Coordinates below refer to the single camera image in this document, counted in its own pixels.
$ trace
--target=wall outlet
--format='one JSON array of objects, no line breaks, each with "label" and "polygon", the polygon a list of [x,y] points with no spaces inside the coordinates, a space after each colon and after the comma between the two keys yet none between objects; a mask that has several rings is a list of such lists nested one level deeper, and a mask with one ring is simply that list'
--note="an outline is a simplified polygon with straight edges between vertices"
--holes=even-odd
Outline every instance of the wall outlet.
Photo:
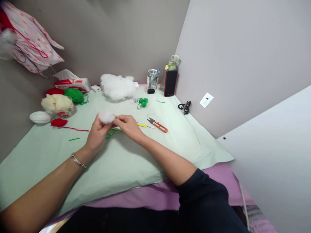
[{"label": "wall outlet", "polygon": [[211,96],[210,94],[206,93],[205,96],[203,97],[203,99],[200,101],[200,104],[203,107],[206,107],[213,99],[214,97]]}]

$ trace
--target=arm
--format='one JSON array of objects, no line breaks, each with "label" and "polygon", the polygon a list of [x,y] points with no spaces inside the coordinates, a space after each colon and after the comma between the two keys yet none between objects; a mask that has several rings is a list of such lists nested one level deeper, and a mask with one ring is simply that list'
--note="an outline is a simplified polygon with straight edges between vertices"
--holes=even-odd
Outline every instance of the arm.
[{"label": "arm", "polygon": [[[80,163],[87,164],[103,148],[111,128],[112,125],[103,125],[96,116],[85,146],[75,153]],[[61,206],[82,169],[72,158],[68,158],[8,206],[0,215],[7,231],[39,232]]]},{"label": "arm", "polygon": [[191,162],[147,137],[132,116],[113,122],[145,148],[162,166],[179,191],[179,217],[185,232],[248,232],[228,203],[225,186],[209,178]]},{"label": "arm", "polygon": [[197,170],[187,159],[147,137],[140,130],[133,116],[119,115],[113,123],[119,126],[133,141],[146,149],[176,186],[185,183]]}]

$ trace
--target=person's left hand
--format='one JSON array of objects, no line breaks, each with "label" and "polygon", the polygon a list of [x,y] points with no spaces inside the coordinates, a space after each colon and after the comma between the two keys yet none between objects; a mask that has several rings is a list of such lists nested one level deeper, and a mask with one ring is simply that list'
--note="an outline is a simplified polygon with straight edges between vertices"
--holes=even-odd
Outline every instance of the person's left hand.
[{"label": "person's left hand", "polygon": [[88,133],[84,148],[89,150],[93,155],[96,155],[104,147],[106,135],[112,128],[113,124],[103,124],[97,114],[91,130]]}]

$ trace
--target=white charger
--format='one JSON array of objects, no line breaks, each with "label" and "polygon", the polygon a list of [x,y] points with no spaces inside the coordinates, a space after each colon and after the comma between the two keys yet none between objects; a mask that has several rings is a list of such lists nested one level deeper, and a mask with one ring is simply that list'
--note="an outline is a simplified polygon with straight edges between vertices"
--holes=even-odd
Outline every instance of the white charger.
[{"label": "white charger", "polygon": [[91,86],[91,89],[92,89],[93,91],[95,91],[95,92],[101,91],[101,88],[100,88],[99,86],[97,86],[97,85]]}]

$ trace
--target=black sleeve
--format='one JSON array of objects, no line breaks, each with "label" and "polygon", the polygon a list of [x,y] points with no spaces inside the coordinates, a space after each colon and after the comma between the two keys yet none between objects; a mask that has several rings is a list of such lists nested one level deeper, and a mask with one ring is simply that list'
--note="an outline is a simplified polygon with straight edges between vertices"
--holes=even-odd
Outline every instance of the black sleeve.
[{"label": "black sleeve", "polygon": [[177,189],[185,232],[248,232],[229,205],[226,187],[200,169]]}]

